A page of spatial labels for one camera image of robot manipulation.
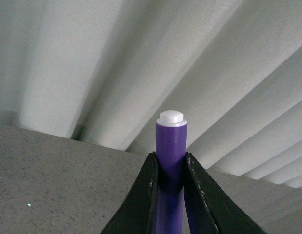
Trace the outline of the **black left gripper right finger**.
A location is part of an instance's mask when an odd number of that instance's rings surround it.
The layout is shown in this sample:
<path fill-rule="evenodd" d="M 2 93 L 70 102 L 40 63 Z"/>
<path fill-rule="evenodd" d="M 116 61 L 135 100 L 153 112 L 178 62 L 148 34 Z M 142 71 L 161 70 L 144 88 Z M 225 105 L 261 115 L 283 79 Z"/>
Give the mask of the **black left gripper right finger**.
<path fill-rule="evenodd" d="M 192 234 L 264 234 L 191 153 L 184 163 L 184 199 Z"/>

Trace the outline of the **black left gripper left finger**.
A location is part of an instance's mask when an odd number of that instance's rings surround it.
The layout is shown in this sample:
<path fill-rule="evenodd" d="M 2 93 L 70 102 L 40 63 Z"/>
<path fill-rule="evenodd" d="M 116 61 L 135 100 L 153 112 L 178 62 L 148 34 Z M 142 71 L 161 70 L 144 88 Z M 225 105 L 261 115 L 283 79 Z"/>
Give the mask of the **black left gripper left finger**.
<path fill-rule="evenodd" d="M 149 153 L 124 202 L 102 234 L 151 234 L 156 220 L 158 163 Z"/>

